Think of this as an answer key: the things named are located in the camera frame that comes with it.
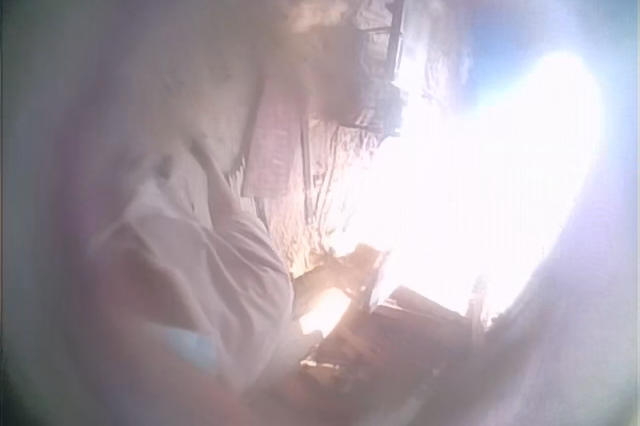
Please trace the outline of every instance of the person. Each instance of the person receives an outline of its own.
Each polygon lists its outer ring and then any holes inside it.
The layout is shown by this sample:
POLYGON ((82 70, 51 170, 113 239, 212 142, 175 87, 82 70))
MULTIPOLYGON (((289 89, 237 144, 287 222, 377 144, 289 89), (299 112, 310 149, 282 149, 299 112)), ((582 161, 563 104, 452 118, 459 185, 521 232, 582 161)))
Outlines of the person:
MULTIPOLYGON (((164 174, 143 181, 121 218, 91 245, 106 265, 99 301, 112 309, 112 336, 147 381, 123 395, 121 373, 107 395, 120 397, 125 415, 145 415, 138 421, 149 420, 152 401, 140 395, 173 380, 153 371, 167 358, 239 395, 267 365, 291 319, 292 283, 265 227, 242 211, 204 141, 189 150, 206 175, 210 226, 181 201, 165 161, 164 174), (155 349, 164 359, 152 359, 155 349)), ((193 378, 185 381, 174 399, 198 389, 193 378)))

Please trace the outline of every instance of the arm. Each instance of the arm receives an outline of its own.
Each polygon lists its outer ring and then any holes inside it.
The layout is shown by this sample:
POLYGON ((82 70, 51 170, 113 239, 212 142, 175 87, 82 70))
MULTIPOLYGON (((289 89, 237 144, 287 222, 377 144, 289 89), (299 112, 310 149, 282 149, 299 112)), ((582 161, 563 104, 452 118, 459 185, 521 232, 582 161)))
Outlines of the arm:
POLYGON ((194 140, 191 145, 191 153, 207 176, 209 215, 215 228, 234 214, 239 213, 241 211, 240 203, 204 144, 194 140))

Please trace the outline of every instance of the wooden plank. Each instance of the wooden plank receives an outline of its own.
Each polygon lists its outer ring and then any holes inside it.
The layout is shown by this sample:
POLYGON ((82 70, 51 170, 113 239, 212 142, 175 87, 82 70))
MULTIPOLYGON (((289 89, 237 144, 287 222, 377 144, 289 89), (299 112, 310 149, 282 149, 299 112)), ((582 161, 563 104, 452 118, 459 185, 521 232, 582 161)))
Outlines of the wooden plank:
POLYGON ((278 198, 289 189, 289 177, 300 131, 300 105, 275 80, 265 82, 247 155, 241 194, 278 198))

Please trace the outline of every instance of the metal bar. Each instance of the metal bar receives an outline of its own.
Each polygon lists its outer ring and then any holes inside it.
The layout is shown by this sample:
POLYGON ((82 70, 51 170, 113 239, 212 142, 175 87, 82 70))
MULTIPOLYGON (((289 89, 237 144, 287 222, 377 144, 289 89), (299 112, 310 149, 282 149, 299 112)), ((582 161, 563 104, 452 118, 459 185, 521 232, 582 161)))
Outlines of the metal bar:
POLYGON ((300 146, 302 150, 302 180, 304 182, 304 219, 307 225, 313 224, 314 210, 311 200, 311 151, 309 147, 309 117, 305 111, 300 128, 300 146))
POLYGON ((391 4, 391 28, 389 32, 389 47, 387 49, 386 76, 389 81, 396 79, 396 71, 402 44, 402 25, 404 23, 405 0, 394 0, 391 4))

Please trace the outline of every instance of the sunlight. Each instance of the sunlight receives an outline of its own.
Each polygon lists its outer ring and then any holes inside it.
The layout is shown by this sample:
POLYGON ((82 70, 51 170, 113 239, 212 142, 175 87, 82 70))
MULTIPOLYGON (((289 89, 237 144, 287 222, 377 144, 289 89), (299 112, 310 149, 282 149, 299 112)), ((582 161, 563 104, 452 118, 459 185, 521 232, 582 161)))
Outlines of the sunlight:
POLYGON ((410 108, 397 281, 464 313, 485 274, 493 309, 503 311, 553 247, 588 174, 597 84, 578 58, 554 53, 474 115, 410 108))

